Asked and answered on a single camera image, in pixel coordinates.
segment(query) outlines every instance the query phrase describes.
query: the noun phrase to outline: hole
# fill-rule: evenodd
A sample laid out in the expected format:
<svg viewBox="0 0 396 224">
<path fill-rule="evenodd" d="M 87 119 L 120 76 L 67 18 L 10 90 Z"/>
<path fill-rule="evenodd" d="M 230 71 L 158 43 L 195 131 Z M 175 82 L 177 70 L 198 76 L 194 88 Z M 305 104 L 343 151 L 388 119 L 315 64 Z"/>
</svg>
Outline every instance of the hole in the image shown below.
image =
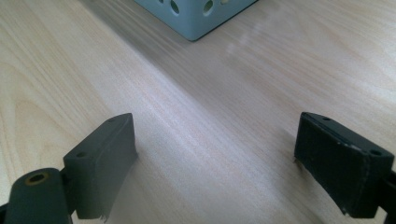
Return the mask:
<svg viewBox="0 0 396 224">
<path fill-rule="evenodd" d="M 207 1 L 204 6 L 204 15 L 206 16 L 209 15 L 211 12 L 210 9 L 212 9 L 212 7 L 213 7 L 213 1 L 212 0 Z"/>
<path fill-rule="evenodd" d="M 178 13 L 179 13 L 178 6 L 174 0 L 171 1 L 171 7 L 172 7 L 172 10 L 178 15 Z"/>
<path fill-rule="evenodd" d="M 76 156 L 79 157 L 79 158 L 83 158 L 83 157 L 85 157 L 86 155 L 87 155 L 87 153 L 85 153 L 85 152 L 80 152 L 80 153 L 78 153 Z"/>
<path fill-rule="evenodd" d="M 37 185 L 44 182 L 48 177 L 49 177 L 48 173 L 39 173 L 39 174 L 31 175 L 25 180 L 25 184 L 28 186 Z"/>
<path fill-rule="evenodd" d="M 377 150 L 370 150 L 370 153 L 375 155 L 375 156 L 380 156 L 381 152 L 377 151 Z"/>
</svg>

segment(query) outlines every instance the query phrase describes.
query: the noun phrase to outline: light wooden surface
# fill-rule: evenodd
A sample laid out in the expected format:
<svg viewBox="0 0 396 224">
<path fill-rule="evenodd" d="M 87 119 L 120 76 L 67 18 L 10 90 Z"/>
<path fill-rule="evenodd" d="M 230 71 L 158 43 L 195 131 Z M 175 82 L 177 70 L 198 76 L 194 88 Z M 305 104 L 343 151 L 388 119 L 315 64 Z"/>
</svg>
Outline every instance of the light wooden surface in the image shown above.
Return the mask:
<svg viewBox="0 0 396 224">
<path fill-rule="evenodd" d="M 381 223 L 344 217 L 293 150 L 309 111 L 396 153 L 395 15 L 392 0 L 260 0 L 189 42 L 133 0 L 2 0 L 0 203 L 132 112 L 139 160 L 114 222 Z"/>
</svg>

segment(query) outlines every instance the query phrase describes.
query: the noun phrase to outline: light blue plastic box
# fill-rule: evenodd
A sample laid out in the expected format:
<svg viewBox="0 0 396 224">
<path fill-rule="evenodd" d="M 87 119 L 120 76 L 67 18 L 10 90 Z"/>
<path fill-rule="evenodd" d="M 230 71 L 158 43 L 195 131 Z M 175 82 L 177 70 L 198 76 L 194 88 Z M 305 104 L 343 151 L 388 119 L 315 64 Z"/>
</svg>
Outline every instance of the light blue plastic box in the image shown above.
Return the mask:
<svg viewBox="0 0 396 224">
<path fill-rule="evenodd" d="M 196 40 L 257 0 L 135 0 L 189 40 Z"/>
</svg>

